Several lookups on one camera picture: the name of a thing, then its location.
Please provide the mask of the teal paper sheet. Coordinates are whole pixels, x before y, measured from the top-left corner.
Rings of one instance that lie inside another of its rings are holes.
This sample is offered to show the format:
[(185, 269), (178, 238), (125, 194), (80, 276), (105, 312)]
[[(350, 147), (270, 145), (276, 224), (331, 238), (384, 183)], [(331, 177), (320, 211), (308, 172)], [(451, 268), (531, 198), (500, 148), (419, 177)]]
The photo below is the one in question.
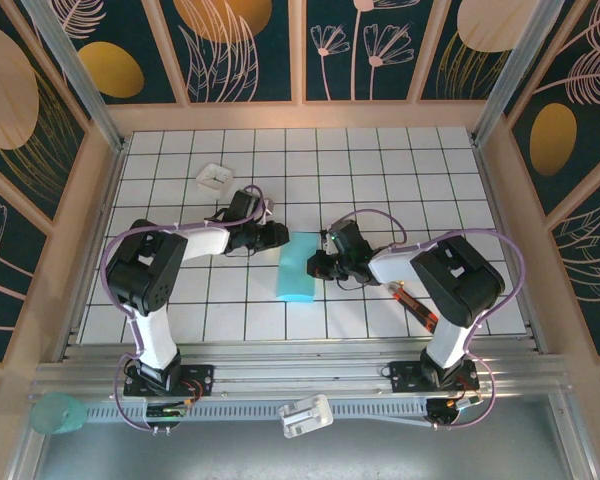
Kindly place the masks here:
[(292, 303), (311, 303), (315, 279), (307, 273), (307, 261), (318, 249), (319, 235), (291, 232), (280, 250), (276, 281), (276, 299)]

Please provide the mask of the small white square dish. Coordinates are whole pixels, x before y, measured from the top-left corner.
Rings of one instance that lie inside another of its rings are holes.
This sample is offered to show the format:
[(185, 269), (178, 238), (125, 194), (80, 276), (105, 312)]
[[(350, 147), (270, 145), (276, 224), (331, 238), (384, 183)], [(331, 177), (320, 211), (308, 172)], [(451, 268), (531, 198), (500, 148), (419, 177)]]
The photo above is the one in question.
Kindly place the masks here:
[(234, 175), (221, 165), (207, 164), (195, 178), (198, 191), (207, 198), (221, 200), (233, 185)]

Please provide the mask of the small black circuit board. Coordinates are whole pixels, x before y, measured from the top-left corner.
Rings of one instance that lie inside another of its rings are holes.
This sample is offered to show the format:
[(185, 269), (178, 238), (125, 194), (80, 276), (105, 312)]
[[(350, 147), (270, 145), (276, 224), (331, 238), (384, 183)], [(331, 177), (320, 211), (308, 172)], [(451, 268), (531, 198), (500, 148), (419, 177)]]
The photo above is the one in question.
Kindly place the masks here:
[(189, 412), (184, 404), (149, 404), (145, 410), (146, 419), (175, 419), (183, 418)]
[(461, 399), (430, 398), (426, 400), (425, 418), (437, 425), (451, 425), (462, 410), (479, 405), (481, 402), (478, 396)]

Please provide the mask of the teal plastic cup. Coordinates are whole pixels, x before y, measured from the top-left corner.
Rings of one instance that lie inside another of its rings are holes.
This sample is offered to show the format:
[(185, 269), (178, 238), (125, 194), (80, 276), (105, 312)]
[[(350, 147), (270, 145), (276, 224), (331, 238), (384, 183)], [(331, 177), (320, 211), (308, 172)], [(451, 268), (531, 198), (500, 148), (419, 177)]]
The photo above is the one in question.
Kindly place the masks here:
[(30, 424), (43, 435), (71, 433), (79, 430), (87, 420), (87, 408), (74, 397), (50, 392), (43, 395), (33, 406)]

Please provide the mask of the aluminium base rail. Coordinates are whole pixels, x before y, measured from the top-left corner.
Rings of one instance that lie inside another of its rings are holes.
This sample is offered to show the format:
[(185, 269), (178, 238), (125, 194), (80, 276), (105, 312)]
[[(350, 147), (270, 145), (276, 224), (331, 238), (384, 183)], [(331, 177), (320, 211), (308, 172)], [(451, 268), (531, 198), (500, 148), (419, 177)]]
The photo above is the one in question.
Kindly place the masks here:
[[(307, 341), (201, 342), (181, 346), (185, 364), (214, 366), (216, 399), (296, 399), (315, 393), (332, 398), (367, 398), (392, 392), (386, 365), (416, 360), (425, 338), (319, 339)], [(52, 391), (84, 400), (107, 401), (126, 346), (70, 345), (59, 363), (42, 363), (29, 397)], [(479, 379), (484, 392), (496, 381), (500, 396), (563, 393), (573, 389), (560, 355), (542, 354), (528, 337), (480, 336), (471, 344), (485, 362)]]

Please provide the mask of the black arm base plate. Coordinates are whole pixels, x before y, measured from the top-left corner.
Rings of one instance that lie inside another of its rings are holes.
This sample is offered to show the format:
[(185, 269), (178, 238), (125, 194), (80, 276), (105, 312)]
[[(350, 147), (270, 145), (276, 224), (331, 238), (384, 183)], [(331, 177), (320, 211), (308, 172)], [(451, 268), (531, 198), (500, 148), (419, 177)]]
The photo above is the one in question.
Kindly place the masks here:
[(124, 397), (206, 397), (211, 395), (214, 383), (212, 365), (175, 367), (167, 380), (168, 389), (157, 380), (140, 374), (135, 365), (125, 367), (124, 374)]
[(388, 364), (389, 380), (394, 393), (462, 392), (480, 390), (475, 363), (464, 360), (456, 373), (440, 386), (427, 379), (419, 361), (394, 361)]

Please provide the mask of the white plastic bracket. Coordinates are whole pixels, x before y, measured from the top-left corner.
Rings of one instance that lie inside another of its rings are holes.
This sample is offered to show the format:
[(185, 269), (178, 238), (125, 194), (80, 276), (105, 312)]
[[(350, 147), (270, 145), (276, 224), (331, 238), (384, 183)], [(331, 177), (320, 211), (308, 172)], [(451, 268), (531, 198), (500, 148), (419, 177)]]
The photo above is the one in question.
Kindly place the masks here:
[(329, 400), (324, 394), (284, 404), (278, 409), (278, 414), (287, 439), (328, 427), (334, 421)]

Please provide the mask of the aluminium frame post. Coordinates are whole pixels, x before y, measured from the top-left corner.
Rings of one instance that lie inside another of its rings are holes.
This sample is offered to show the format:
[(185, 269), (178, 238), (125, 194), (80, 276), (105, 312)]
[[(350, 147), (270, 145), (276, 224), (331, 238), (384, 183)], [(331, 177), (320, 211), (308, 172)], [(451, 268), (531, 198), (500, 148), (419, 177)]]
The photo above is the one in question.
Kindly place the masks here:
[(21, 0), (32, 21), (56, 60), (64, 68), (68, 80), (100, 129), (109, 146), (116, 153), (123, 150), (124, 138), (116, 127), (107, 106), (84, 68), (70, 38), (61, 27), (47, 0)]
[(565, 0), (538, 0), (471, 133), (474, 148), (479, 149), (488, 141), (505, 107), (558, 19), (564, 2)]

